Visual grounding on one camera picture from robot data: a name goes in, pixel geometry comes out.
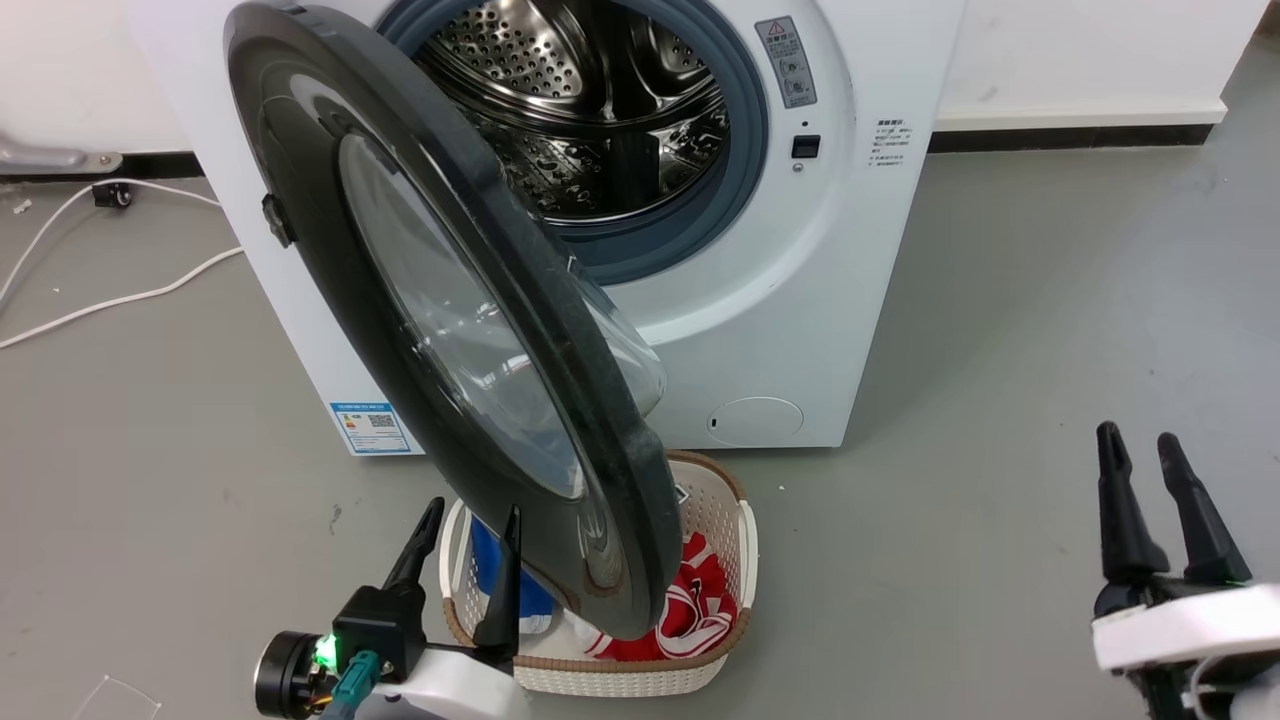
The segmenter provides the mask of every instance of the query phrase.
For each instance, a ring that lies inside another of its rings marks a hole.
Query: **clothes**
[[[566,611],[582,652],[591,657],[641,661],[694,657],[727,635],[737,620],[737,602],[728,592],[719,557],[701,533],[685,542],[684,561],[676,582],[667,588],[667,606],[658,626],[637,641],[605,635],[581,618]]]
[[[498,579],[498,568],[502,565],[502,546],[497,536],[489,532],[484,524],[471,518],[471,557],[476,562],[476,587],[484,593],[485,606],[489,602],[489,593],[493,592],[493,583]],[[525,635],[545,633],[552,625],[552,614],[556,612],[556,601],[550,593],[543,589],[529,573],[520,571],[520,632]]]

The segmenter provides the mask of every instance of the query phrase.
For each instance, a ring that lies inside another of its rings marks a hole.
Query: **green led light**
[[[316,665],[321,665],[330,673],[338,671],[338,638],[333,633],[320,638],[315,652]]]

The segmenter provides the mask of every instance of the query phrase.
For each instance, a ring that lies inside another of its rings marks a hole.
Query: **washing machine door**
[[[374,31],[251,3],[227,44],[268,223],[406,425],[489,528],[521,509],[525,566],[566,607],[644,634],[681,556],[641,413],[662,393],[657,356]]]

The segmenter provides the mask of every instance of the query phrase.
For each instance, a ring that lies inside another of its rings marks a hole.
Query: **basket rim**
[[[742,486],[739,484],[737,479],[728,471],[727,468],[707,457],[705,455],[699,455],[696,452],[689,452],[687,450],[668,450],[668,460],[678,460],[681,462],[689,462],[691,465],[699,465],[707,468],[714,473],[719,479],[724,480],[732,491],[733,497],[740,502],[746,501],[746,493],[742,491]],[[471,635],[462,629],[462,623],[458,620],[457,606],[452,597],[445,596],[443,601],[444,606],[444,623],[449,626],[449,633],[453,639],[463,647],[475,647],[475,642]],[[531,670],[553,670],[558,673],[608,673],[608,674],[628,674],[628,673],[678,673],[684,670],[695,670],[716,662],[717,660],[728,655],[742,635],[746,634],[748,625],[751,624],[751,609],[740,607],[737,611],[737,621],[733,623],[733,629],[730,630],[728,635],[710,652],[695,657],[678,657],[668,660],[641,660],[637,662],[620,662],[617,660],[563,660],[559,657],[538,657],[534,655],[517,655],[513,660],[516,667],[527,667]]]
[[[467,635],[466,630],[462,629],[462,623],[458,620],[458,611],[454,607],[453,598],[444,598],[444,623],[449,626],[449,633],[453,638],[463,647],[475,647],[475,642]],[[513,659],[516,667],[527,667],[530,670],[553,670],[557,673],[605,673],[611,675],[620,675],[627,673],[678,673],[684,670],[696,670],[705,665],[710,665],[717,660],[728,655],[742,635],[746,634],[746,626],[751,624],[751,609],[744,607],[737,612],[737,621],[733,623],[733,629],[730,630],[728,635],[710,652],[705,652],[696,657],[677,657],[669,660],[640,660],[636,662],[620,662],[617,660],[564,660],[561,657],[538,657],[536,655],[517,655]]]

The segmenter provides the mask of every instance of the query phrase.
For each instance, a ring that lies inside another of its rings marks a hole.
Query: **blue cloth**
[[[493,594],[493,584],[502,565],[502,546],[498,538],[471,518],[471,556],[476,561],[476,585],[480,592]],[[520,632],[531,635],[545,632],[552,624],[556,601],[529,573],[520,571]]]

